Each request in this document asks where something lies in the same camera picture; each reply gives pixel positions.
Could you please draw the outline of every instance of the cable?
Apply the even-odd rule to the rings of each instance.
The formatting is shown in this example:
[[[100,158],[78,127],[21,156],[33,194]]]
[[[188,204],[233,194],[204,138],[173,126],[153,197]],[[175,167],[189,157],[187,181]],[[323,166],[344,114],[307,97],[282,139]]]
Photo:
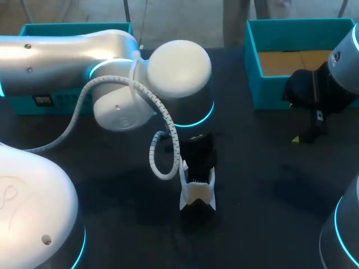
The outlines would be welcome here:
[[[39,153],[42,152],[44,150],[49,150],[52,149],[54,147],[56,147],[57,145],[59,145],[69,134],[70,132],[73,130],[79,115],[80,115],[80,111],[81,111],[81,107],[82,104],[84,103],[84,99],[86,97],[86,95],[89,93],[89,91],[92,89],[92,87],[98,85],[98,84],[102,84],[102,83],[118,83],[121,85],[126,85],[129,86],[130,84],[130,80],[127,77],[121,77],[121,76],[102,76],[102,77],[97,77],[91,81],[89,81],[84,88],[82,88],[79,99],[77,100],[76,106],[75,106],[75,111],[73,112],[72,118],[70,120],[70,123],[68,124],[67,128],[65,129],[65,131],[58,137],[56,138],[53,142],[42,146],[42,147],[37,147],[35,149],[28,149],[25,150],[27,152],[31,152],[31,153]],[[168,113],[168,110],[165,108],[165,106],[162,104],[162,102],[157,98],[157,96],[155,96],[149,89],[147,89],[143,84],[134,81],[134,89],[137,89],[139,91],[141,91],[143,94],[145,94],[158,108],[158,110],[161,112],[164,120],[166,121],[166,124],[168,126],[168,130],[169,130],[169,134],[172,138],[172,143],[173,143],[173,165],[172,165],[172,169],[168,174],[163,174],[161,173],[156,164],[155,164],[155,148],[157,145],[157,141],[158,138],[160,136],[164,136],[167,135],[167,133],[163,132],[163,131],[158,131],[153,139],[152,139],[152,143],[150,146],[150,152],[149,152],[149,161],[150,161],[150,167],[153,171],[153,173],[161,180],[168,180],[168,179],[172,179],[178,171],[178,167],[180,165],[180,142],[178,140],[178,134],[176,131],[176,127],[174,126],[174,123],[172,121],[171,116]]]

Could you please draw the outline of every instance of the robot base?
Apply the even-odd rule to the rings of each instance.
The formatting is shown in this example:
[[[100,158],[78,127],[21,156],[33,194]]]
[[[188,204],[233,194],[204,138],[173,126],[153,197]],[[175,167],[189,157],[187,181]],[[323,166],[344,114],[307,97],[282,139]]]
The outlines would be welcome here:
[[[68,238],[50,259],[34,269],[83,269],[85,261],[86,229],[81,214],[77,214],[75,224]]]
[[[323,226],[319,253],[325,269],[359,267],[358,179],[354,180]]]

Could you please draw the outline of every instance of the teal bin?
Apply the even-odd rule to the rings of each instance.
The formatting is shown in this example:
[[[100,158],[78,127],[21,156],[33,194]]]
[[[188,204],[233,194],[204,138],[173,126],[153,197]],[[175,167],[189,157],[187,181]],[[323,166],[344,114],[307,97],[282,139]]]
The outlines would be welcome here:
[[[264,76],[258,53],[333,50],[354,25],[350,18],[247,21],[244,60],[254,108],[289,109],[282,101],[289,76]]]
[[[90,34],[97,31],[116,29],[132,34],[130,23],[101,23],[101,24],[28,24],[25,25],[21,36],[73,36]],[[63,89],[44,96],[6,97],[17,115],[72,115],[82,89]],[[42,106],[42,102],[51,105]],[[84,100],[81,115],[93,113],[93,102],[90,95]]]

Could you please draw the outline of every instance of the cardboard bottom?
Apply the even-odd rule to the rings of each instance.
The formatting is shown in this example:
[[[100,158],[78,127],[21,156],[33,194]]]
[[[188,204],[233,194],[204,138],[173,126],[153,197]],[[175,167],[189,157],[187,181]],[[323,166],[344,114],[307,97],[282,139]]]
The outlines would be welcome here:
[[[290,76],[298,69],[317,70],[328,60],[331,52],[331,50],[260,52],[258,56],[264,76]]]

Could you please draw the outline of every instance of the black tabletop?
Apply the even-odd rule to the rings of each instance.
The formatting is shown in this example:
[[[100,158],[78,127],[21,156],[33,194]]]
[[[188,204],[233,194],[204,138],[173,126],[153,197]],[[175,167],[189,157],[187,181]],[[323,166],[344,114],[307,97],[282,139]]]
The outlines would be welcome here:
[[[88,268],[321,268],[322,224],[359,170],[358,110],[332,116],[329,135],[314,145],[293,144],[309,114],[254,111],[241,50],[208,53],[219,155],[212,218],[184,218],[178,178],[163,182],[152,174],[148,150],[163,127],[160,117],[126,133],[107,132],[93,117],[82,117],[63,144],[43,154],[77,189]],[[2,100],[0,141],[41,146],[69,120],[17,117]],[[160,162],[172,159],[159,155]]]

